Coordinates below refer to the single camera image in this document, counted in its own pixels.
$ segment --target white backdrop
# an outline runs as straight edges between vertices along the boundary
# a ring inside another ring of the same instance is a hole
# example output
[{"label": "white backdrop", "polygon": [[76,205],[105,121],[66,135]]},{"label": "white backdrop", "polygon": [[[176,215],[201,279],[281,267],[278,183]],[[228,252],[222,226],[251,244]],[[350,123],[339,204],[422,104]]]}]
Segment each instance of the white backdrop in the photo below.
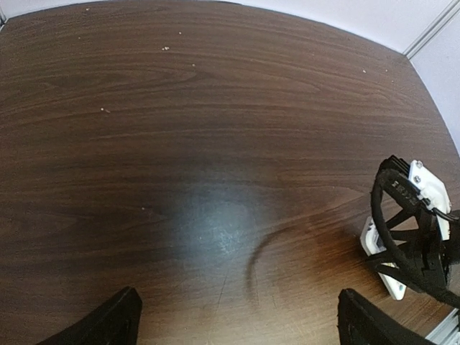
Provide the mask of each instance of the white backdrop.
[{"label": "white backdrop", "polygon": [[405,51],[451,0],[236,0],[323,22]]},{"label": "white backdrop", "polygon": [[460,152],[460,14],[413,59]]}]

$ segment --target white plastic mount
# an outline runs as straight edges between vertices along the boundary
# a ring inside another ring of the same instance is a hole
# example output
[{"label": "white plastic mount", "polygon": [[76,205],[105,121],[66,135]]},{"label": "white plastic mount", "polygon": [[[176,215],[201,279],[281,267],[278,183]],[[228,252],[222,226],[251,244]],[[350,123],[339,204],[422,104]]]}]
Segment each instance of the white plastic mount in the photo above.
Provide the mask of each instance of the white plastic mount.
[{"label": "white plastic mount", "polygon": [[[410,163],[409,181],[420,190],[418,198],[428,199],[428,209],[437,208],[443,213],[451,212],[451,202],[447,195],[446,186],[430,170],[423,166],[419,160]],[[446,241],[450,238],[450,224],[447,220],[437,216],[441,238]]]},{"label": "white plastic mount", "polygon": [[[364,229],[361,234],[361,245],[368,256],[387,250],[380,240],[379,233],[375,227],[372,217],[369,217],[364,225]],[[387,262],[384,265],[396,267],[393,262]],[[379,273],[379,276],[382,278],[382,281],[387,287],[391,297],[394,300],[402,300],[405,294],[406,286],[401,282],[398,282],[395,278],[387,275]]]}]

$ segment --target wooden table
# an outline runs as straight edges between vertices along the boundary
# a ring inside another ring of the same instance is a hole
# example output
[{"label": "wooden table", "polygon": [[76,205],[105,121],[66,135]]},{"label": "wooden table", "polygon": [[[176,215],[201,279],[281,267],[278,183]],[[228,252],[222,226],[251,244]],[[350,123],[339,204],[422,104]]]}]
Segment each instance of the wooden table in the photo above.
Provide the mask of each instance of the wooden table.
[{"label": "wooden table", "polygon": [[460,201],[459,156],[409,61],[232,4],[83,4],[0,34],[0,340],[33,344],[125,285],[139,344],[337,344],[354,288],[393,301],[357,235],[391,154]]}]

